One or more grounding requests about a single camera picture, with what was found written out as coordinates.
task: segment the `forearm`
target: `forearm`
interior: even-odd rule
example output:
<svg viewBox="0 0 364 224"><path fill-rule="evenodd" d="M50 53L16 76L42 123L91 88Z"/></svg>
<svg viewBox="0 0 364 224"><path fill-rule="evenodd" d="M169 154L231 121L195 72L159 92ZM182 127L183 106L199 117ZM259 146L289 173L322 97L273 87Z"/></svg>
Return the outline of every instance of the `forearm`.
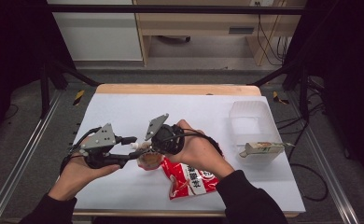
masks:
<svg viewBox="0 0 364 224"><path fill-rule="evenodd" d="M35 210L24 217L20 224L72 224L72 215L77 199L61 202L54 200L48 194L42 197Z"/></svg>
<svg viewBox="0 0 364 224"><path fill-rule="evenodd" d="M242 171L235 171L217 184L217 191L226 205L230 224L287 223L277 205L263 189L252 186Z"/></svg>

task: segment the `gray floor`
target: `gray floor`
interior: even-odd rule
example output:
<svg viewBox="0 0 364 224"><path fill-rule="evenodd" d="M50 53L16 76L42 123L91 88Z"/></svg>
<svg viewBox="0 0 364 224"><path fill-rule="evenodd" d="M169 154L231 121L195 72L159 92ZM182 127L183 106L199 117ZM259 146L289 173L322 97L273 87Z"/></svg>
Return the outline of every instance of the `gray floor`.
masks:
<svg viewBox="0 0 364 224"><path fill-rule="evenodd" d="M193 37L190 43L155 38L152 44L147 67L121 63L124 65L115 68L112 67L115 65L112 63L104 69L93 67L92 64L82 64L81 71L89 77L107 83L246 84L276 68L270 65L254 66L249 52L241 50L247 49L242 38ZM69 143L75 139L74 132L78 130L78 124L82 121L85 108L95 91L95 88L88 87L70 76L68 80L70 85L66 91L62 91L61 101L9 199L2 219L20 218L29 213L58 175L61 159ZM281 82L282 77L261 88L262 94L269 100L275 121L298 116L293 105L273 101L273 91L277 91L281 99L290 101L293 100L290 97L297 94L294 91L283 92L279 85ZM85 90L85 94L79 105L72 105L79 90ZM314 95L311 101L310 107L321 102L317 95ZM0 190L39 122L39 83L33 82L13 92L12 104L14 105L10 107L6 117L13 115L17 107L19 110L0 126ZM309 127L340 181L357 218L360 223L364 223L364 170L358 161L347 160L344 157L343 146L327 116L321 111L311 116ZM301 124L297 123L280 133L293 133L300 129ZM285 142L293 143L298 133L281 136ZM292 162L307 165L320 172L307 136L304 134L298 143ZM299 167L293 167L292 170L304 195L321 197L324 188L318 177ZM335 203L335 195L330 194L325 201L319 203L306 199L303 201L307 212L291 218L290 223L344 223ZM88 220L86 217L75 219Z"/></svg>

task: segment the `translucent plastic box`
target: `translucent plastic box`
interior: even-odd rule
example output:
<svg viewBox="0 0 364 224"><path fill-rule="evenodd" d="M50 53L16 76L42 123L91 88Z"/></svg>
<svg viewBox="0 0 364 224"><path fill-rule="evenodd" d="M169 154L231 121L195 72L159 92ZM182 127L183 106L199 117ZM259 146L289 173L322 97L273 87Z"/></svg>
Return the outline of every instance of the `translucent plastic box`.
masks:
<svg viewBox="0 0 364 224"><path fill-rule="evenodd" d="M236 159L242 164L266 163L274 160L279 153L250 154L241 157L245 144L251 142L281 143L281 137L275 126L267 100L236 101L229 113L231 138L236 147Z"/></svg>

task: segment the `black horizontal bar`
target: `black horizontal bar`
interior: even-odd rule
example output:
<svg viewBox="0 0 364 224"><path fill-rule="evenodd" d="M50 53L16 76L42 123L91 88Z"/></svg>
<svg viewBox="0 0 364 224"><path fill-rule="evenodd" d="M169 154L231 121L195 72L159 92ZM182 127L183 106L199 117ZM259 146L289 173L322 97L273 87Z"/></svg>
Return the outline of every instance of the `black horizontal bar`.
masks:
<svg viewBox="0 0 364 224"><path fill-rule="evenodd" d="M197 13L197 14L261 14L261 15L305 15L324 13L322 9L304 7L224 7L224 6L164 6L164 5L59 5L24 6L27 9L50 10L51 12L88 13Z"/></svg>

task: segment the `red packaging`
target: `red packaging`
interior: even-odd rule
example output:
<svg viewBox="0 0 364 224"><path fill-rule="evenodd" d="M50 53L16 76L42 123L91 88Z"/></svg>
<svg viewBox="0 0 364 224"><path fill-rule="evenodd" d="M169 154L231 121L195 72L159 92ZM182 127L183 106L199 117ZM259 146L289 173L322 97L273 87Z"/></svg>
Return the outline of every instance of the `red packaging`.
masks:
<svg viewBox="0 0 364 224"><path fill-rule="evenodd" d="M217 178L206 171L199 171L183 163L172 163L164 158L161 167L171 180L170 200L205 194L217 190Z"/></svg>

